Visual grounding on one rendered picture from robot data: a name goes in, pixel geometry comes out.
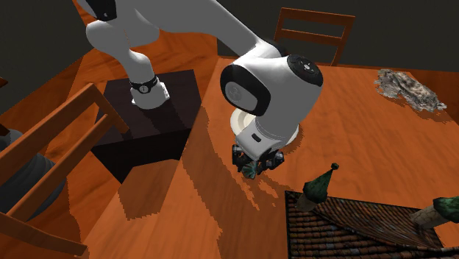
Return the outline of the small teal crumpled object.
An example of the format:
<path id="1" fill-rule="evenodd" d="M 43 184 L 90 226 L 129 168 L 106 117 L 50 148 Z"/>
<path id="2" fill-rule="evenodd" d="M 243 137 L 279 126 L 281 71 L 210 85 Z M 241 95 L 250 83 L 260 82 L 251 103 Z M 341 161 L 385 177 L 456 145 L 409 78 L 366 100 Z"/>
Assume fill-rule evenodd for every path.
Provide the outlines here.
<path id="1" fill-rule="evenodd" d="M 257 175 L 263 172 L 262 163 L 259 161 L 252 161 L 242 167 L 241 172 L 247 179 L 254 179 Z"/>

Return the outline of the white plate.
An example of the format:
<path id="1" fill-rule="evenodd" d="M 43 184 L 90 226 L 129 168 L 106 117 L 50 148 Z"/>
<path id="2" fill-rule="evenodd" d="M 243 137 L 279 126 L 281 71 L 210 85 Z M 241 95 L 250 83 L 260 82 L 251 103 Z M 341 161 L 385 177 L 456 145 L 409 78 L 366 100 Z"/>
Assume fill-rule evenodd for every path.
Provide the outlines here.
<path id="1" fill-rule="evenodd" d="M 230 118 L 233 134 L 240 134 L 255 118 L 256 116 L 236 108 Z"/>

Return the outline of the orange wooden table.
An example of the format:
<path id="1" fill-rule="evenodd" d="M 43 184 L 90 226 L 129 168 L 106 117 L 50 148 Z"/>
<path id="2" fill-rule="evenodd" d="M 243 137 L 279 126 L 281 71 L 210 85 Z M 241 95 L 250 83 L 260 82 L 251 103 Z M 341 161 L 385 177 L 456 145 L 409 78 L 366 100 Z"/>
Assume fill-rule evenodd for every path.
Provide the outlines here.
<path id="1" fill-rule="evenodd" d="M 216 64 L 180 160 L 132 170 L 83 259 L 287 259 L 284 193 L 331 163 L 330 196 L 423 208 L 459 195 L 459 125 L 379 95 L 377 72 L 358 68 L 323 67 L 324 89 L 285 162 L 244 178 L 219 86 L 226 65 Z"/>

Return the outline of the model house with tiled roof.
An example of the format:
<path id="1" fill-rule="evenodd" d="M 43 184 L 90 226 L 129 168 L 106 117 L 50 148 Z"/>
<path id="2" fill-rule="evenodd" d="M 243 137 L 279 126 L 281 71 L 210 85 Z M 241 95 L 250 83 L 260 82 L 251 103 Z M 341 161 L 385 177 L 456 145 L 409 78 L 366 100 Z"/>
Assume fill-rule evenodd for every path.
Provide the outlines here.
<path id="1" fill-rule="evenodd" d="M 434 229 L 410 220 L 417 208 L 338 197 L 300 211 L 285 192 L 288 259 L 459 259 Z"/>

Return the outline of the dark robot stand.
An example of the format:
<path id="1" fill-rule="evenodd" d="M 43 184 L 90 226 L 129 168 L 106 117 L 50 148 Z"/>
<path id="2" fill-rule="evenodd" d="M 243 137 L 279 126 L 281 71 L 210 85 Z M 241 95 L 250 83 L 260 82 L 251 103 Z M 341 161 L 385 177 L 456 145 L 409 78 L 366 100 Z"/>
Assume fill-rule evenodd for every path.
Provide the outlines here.
<path id="1" fill-rule="evenodd" d="M 201 105 L 194 71 L 164 73 L 159 79 L 170 99 L 152 110 L 131 103 L 128 79 L 111 80 L 104 89 L 104 97 L 129 130 L 121 134 L 111 127 L 91 151 L 119 182 L 136 166 L 180 159 L 193 127 Z"/>

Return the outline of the grey crumpled rock-like object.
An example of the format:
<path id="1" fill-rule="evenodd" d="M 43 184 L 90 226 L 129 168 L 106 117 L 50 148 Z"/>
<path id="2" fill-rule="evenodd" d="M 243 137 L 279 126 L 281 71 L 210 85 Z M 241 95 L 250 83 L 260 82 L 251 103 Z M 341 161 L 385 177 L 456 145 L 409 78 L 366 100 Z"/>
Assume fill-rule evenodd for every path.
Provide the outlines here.
<path id="1" fill-rule="evenodd" d="M 403 97 L 414 110 L 418 111 L 426 110 L 433 113 L 447 108 L 435 92 L 405 72 L 383 68 L 377 74 L 378 78 L 374 81 L 377 85 L 376 91 L 385 97 L 392 99 Z"/>

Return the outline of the grey round object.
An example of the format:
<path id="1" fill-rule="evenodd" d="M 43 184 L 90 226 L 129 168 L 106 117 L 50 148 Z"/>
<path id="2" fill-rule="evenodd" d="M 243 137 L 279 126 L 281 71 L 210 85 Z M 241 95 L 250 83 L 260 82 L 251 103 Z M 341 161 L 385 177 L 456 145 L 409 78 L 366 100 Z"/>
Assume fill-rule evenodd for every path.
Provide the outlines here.
<path id="1" fill-rule="evenodd" d="M 23 135 L 18 130 L 8 130 L 9 132 L 5 136 L 0 135 L 0 151 L 3 151 Z M 40 153 L 26 162 L 8 181 L 0 185 L 0 211 L 7 213 L 54 165 L 53 161 Z M 51 192 L 27 221 L 41 214 L 57 199 L 65 186 L 65 182 L 66 178 Z"/>

